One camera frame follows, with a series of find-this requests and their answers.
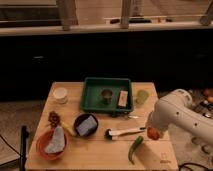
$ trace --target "wooden table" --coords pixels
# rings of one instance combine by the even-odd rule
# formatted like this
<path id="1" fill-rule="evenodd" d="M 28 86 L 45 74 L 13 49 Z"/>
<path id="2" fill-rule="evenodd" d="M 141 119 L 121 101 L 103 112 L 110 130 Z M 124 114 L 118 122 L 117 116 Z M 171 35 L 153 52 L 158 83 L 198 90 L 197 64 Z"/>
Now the wooden table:
<path id="1" fill-rule="evenodd" d="M 52 97 L 56 87 L 68 89 L 68 102 L 58 104 Z M 41 119 L 33 139 L 29 155 L 26 161 L 28 170 L 177 170 L 177 161 L 168 135 L 165 134 L 159 141 L 150 140 L 146 132 L 119 137 L 118 140 L 106 140 L 105 130 L 126 129 L 144 126 L 148 114 L 153 110 L 154 103 L 158 99 L 153 83 L 132 83 L 133 100 L 137 91 L 146 90 L 149 98 L 142 106 L 134 103 L 134 111 L 131 115 L 139 115 L 138 119 L 126 117 L 112 118 L 108 114 L 94 114 L 99 120 L 97 132 L 85 139 L 69 136 L 69 144 L 63 157 L 56 161 L 45 161 L 36 152 L 36 141 L 45 131 L 49 112 L 55 111 L 60 114 L 61 120 L 73 124 L 75 118 L 84 113 L 80 109 L 82 94 L 82 82 L 55 82 L 53 83 L 47 98 Z M 138 135 L 144 137 L 144 142 L 135 151 L 133 159 L 135 164 L 128 160 L 128 150 Z"/>

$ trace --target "orange bowl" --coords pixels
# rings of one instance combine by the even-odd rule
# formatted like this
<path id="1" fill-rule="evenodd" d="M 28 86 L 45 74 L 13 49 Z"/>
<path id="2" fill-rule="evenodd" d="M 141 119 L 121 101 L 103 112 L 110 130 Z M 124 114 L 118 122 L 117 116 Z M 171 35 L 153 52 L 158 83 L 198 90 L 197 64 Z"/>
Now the orange bowl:
<path id="1" fill-rule="evenodd" d="M 54 129 L 51 129 L 50 131 L 45 132 L 43 135 L 41 135 L 36 143 L 36 151 L 39 154 L 40 157 L 42 157 L 45 160 L 55 160 L 60 158 L 67 146 L 67 135 L 64 133 L 64 138 L 65 138 L 65 147 L 64 150 L 58 153 L 52 153 L 52 154 L 47 154 L 45 153 L 44 149 L 45 147 L 49 144 L 50 140 L 52 139 L 54 133 Z"/>

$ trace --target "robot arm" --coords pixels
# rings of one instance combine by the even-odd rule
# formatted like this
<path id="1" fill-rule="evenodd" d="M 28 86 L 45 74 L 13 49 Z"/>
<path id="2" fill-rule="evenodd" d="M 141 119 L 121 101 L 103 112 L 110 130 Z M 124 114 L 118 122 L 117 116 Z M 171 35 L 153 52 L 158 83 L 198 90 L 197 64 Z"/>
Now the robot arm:
<path id="1" fill-rule="evenodd" d="M 155 103 L 147 125 L 165 132 L 173 123 L 213 146 L 213 121 L 192 111 L 192 105 L 191 95 L 183 89 L 177 89 Z"/>

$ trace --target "white cup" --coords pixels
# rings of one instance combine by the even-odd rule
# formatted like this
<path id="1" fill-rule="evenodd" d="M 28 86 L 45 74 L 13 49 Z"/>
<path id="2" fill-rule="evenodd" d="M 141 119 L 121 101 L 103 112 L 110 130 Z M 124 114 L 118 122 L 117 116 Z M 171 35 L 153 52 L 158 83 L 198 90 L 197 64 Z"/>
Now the white cup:
<path id="1" fill-rule="evenodd" d="M 66 88 L 64 87 L 59 87 L 59 88 L 56 88 L 54 91 L 53 91 L 53 97 L 55 98 L 55 100 L 60 103 L 60 104 L 64 104 L 67 102 L 68 98 L 67 98 L 67 94 L 68 94 L 68 91 Z"/>

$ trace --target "green pepper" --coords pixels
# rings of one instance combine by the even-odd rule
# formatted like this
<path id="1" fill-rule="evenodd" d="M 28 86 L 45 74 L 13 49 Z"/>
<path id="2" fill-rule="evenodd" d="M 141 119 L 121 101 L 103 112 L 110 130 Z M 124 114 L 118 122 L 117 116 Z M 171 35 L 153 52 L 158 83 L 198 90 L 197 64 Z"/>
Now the green pepper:
<path id="1" fill-rule="evenodd" d="M 134 151 L 137 149 L 137 147 L 139 147 L 139 145 L 143 142 L 143 137 L 142 136 L 138 136 L 136 138 L 136 140 L 132 143 L 130 149 L 129 149 L 129 153 L 128 153 L 128 159 L 132 164 L 135 164 L 133 161 L 133 153 Z"/>

